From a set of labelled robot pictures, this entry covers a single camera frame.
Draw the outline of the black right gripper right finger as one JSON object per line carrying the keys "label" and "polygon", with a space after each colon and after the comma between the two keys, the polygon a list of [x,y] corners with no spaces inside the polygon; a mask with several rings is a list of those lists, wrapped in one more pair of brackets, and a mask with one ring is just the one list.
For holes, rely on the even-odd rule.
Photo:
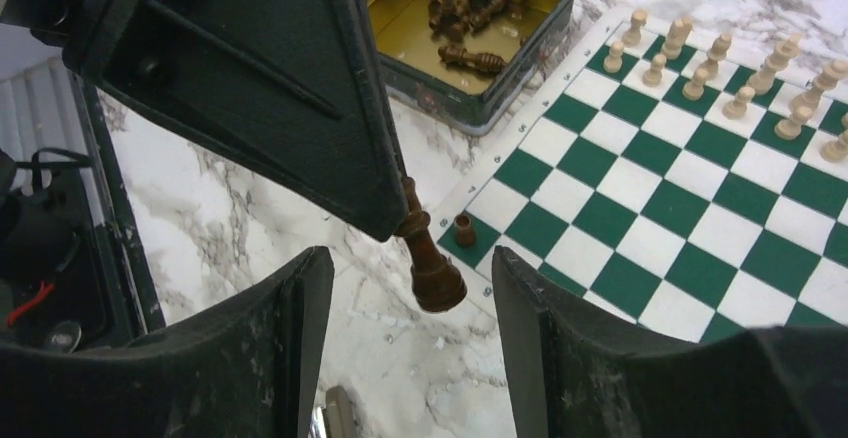
{"label": "black right gripper right finger", "polygon": [[694,344],[629,323],[509,248],[492,284],[520,437],[843,437],[847,331],[754,328]]}

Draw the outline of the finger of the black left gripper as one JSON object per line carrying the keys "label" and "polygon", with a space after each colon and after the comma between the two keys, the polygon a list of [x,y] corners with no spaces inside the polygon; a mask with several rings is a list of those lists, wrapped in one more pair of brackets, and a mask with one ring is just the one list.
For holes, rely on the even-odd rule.
{"label": "finger of the black left gripper", "polygon": [[365,0],[85,0],[68,67],[376,240],[406,215]]}

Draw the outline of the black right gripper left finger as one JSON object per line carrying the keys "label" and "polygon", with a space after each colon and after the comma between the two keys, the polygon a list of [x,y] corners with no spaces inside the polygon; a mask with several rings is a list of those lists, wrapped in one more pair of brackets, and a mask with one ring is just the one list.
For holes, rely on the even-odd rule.
{"label": "black right gripper left finger", "polygon": [[248,289],[118,348],[1,348],[5,437],[304,437],[334,264],[308,248]]}

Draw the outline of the dark brown rook corner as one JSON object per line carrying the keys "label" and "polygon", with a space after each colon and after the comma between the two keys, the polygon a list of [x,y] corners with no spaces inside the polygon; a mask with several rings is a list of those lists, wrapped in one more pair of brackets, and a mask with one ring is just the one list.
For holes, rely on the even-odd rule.
{"label": "dark brown rook corner", "polygon": [[466,213],[454,218],[454,240],[459,247],[469,248],[475,245],[477,234],[471,217]]}

